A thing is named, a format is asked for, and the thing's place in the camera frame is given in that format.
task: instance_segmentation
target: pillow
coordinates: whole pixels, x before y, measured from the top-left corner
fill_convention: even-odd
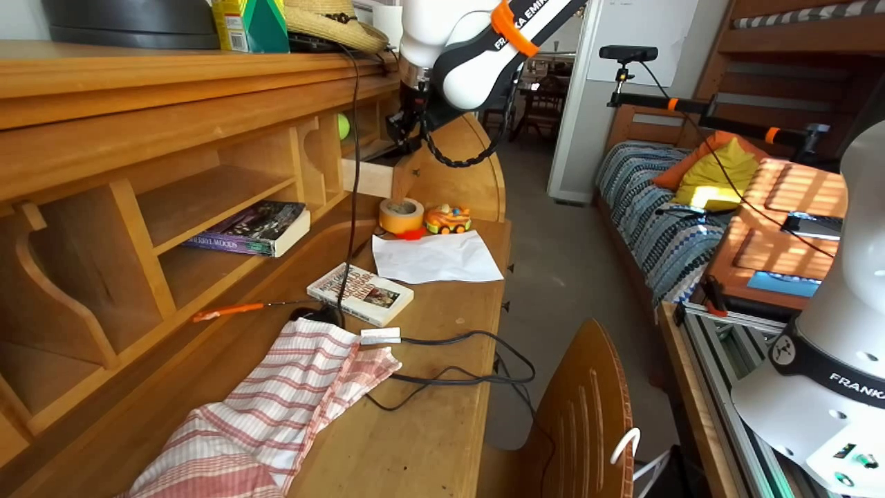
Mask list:
[[[706,155],[683,173],[672,201],[706,213],[733,209],[740,205],[758,166],[758,155],[743,148],[740,141],[726,141],[717,155]]]
[[[697,163],[701,159],[711,148],[721,148],[726,145],[729,141],[737,141],[747,151],[753,151],[754,156],[766,156],[768,151],[758,148],[754,144],[743,141],[740,136],[735,132],[725,132],[725,130],[717,130],[713,136],[708,136],[708,144],[699,144],[692,155],[685,155],[683,159],[678,159],[674,166],[668,166],[667,172],[660,172],[659,177],[652,177],[652,184],[659,188],[667,188],[667,191],[674,191],[679,188],[679,180],[683,173]]]

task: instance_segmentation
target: shelf compartment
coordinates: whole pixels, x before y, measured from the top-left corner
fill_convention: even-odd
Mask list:
[[[34,432],[45,432],[67,411],[67,407],[58,407],[60,397],[86,397],[90,392],[89,375],[104,372],[104,367],[97,361],[83,361],[5,339],[0,339],[0,364],[5,382],[13,392],[20,392],[25,410],[31,411],[28,425]]]
[[[292,144],[288,126],[251,132],[213,148],[183,151],[179,156],[152,159],[147,169],[177,169],[183,156],[193,156],[193,173],[155,184],[152,191],[143,191],[143,173],[132,180],[158,253],[292,184]]]
[[[172,296],[179,307],[209,302],[253,270],[262,256],[179,246],[159,256]]]
[[[392,145],[392,138],[388,136],[388,115],[392,115],[396,111],[397,111],[397,98],[370,98],[350,111],[342,111],[346,119],[350,120],[350,132],[339,141],[342,156],[356,155],[356,132],[359,132],[359,155]]]
[[[39,264],[31,231],[47,224],[34,205],[25,209],[0,217],[0,339],[110,364],[117,354],[97,315]]]
[[[289,144],[302,144],[292,148],[295,198],[302,198],[314,215],[342,194],[336,177],[339,145],[334,119],[336,115],[325,112],[323,119],[305,119],[289,130]]]
[[[172,315],[172,292],[129,181],[112,180],[40,205],[40,215],[47,228],[34,231],[39,262],[97,315],[112,350]]]
[[[31,446],[28,410],[0,372],[0,466]]]

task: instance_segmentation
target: paper sheet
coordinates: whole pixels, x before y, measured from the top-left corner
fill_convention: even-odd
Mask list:
[[[419,281],[497,281],[502,273],[479,231],[425,234],[419,239],[370,239],[375,268],[388,280]]]

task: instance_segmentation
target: chair backrest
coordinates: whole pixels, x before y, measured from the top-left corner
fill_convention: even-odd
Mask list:
[[[631,498],[634,451],[610,451],[634,428],[618,354],[600,322],[585,320],[565,350],[523,447],[526,493],[562,498]]]

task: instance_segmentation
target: orange object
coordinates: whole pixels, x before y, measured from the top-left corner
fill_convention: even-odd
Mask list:
[[[469,209],[458,205],[437,205],[422,213],[422,227],[432,234],[447,234],[447,231],[469,231]]]
[[[396,237],[422,234],[422,205],[418,198],[385,198],[379,227]]]
[[[768,126],[766,130],[766,144],[775,144],[777,132],[780,132],[780,126]]]
[[[672,166],[663,169],[659,177],[652,177],[652,181],[656,181],[659,188],[678,191],[679,181],[683,181],[683,173],[685,173],[697,159],[701,159],[706,155],[711,155],[711,148],[726,145],[729,141],[737,141],[740,148],[747,148],[747,151],[754,155],[754,156],[766,156],[766,155],[768,155],[768,151],[758,148],[754,144],[750,144],[747,138],[740,138],[740,136],[735,136],[735,132],[717,130],[717,132],[708,136],[695,151],[689,151],[683,159],[672,163]]]
[[[215,320],[224,315],[242,315],[242,311],[256,311],[256,309],[267,309],[267,307],[285,307],[289,302],[245,302],[245,304],[229,304],[229,307],[215,307],[215,309],[202,309],[197,311],[190,320],[193,322],[205,322],[205,320]]]
[[[491,29],[500,32],[526,57],[537,54],[537,43],[526,37],[523,29],[516,28],[509,0],[500,0],[497,8],[491,11]]]

